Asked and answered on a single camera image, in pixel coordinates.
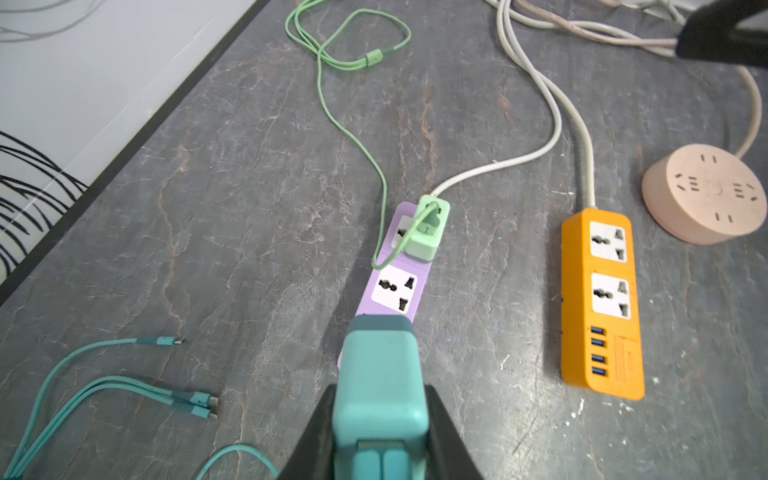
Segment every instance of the gray marble tabletop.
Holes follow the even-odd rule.
[[[86,343],[178,335],[178,348],[86,355],[58,379],[52,414],[86,382],[125,374],[220,394],[217,421],[105,392],[62,426],[26,478],[194,476],[233,442],[283,466],[327,385],[370,273],[381,188],[318,102],[316,60],[272,0],[106,191],[0,308],[0,463],[49,369]],[[532,151],[551,118],[503,55],[481,0],[328,2],[328,35],[356,7],[405,19],[413,42],[375,68],[325,73],[329,107],[380,160],[390,214],[468,167]],[[640,35],[674,27],[598,2],[568,18]],[[566,386],[560,364],[560,226],[583,204],[566,122],[552,153],[447,190],[449,225],[415,319],[425,381],[487,479],[768,477],[768,230],[714,247],[664,232],[641,174],[675,148],[736,147],[746,91],[732,67],[669,61],[562,33],[517,29],[594,138],[598,206],[633,222],[646,396]],[[398,31],[360,18],[339,58]],[[768,92],[764,71],[758,82]],[[768,135],[746,162],[768,178]],[[269,478],[251,458],[211,478]]]

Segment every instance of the cable connector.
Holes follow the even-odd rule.
[[[187,403],[191,403],[192,405],[197,405],[201,407],[215,407],[219,405],[219,399],[218,397],[212,396],[210,393],[203,393],[203,392],[184,392],[184,391],[178,391],[174,390],[170,393],[171,398],[174,398],[176,400],[184,400]]]
[[[426,263],[433,261],[437,255],[445,225],[448,223],[448,214],[451,211],[451,204],[445,200],[432,195],[422,195],[419,198],[416,216],[430,204],[437,204],[437,209],[422,221],[406,244],[406,255]]]
[[[144,336],[137,338],[136,343],[139,345],[174,346],[184,343],[184,339],[177,336]]]
[[[197,405],[192,405],[191,403],[187,403],[183,400],[174,400],[170,406],[176,410],[191,413],[192,415],[198,416],[202,419],[216,419],[216,414],[212,413],[209,409]]]
[[[376,50],[371,50],[368,53],[366,53],[366,67],[372,67],[373,65],[376,65],[383,59],[384,59],[384,53],[382,52],[381,48],[377,48]]]

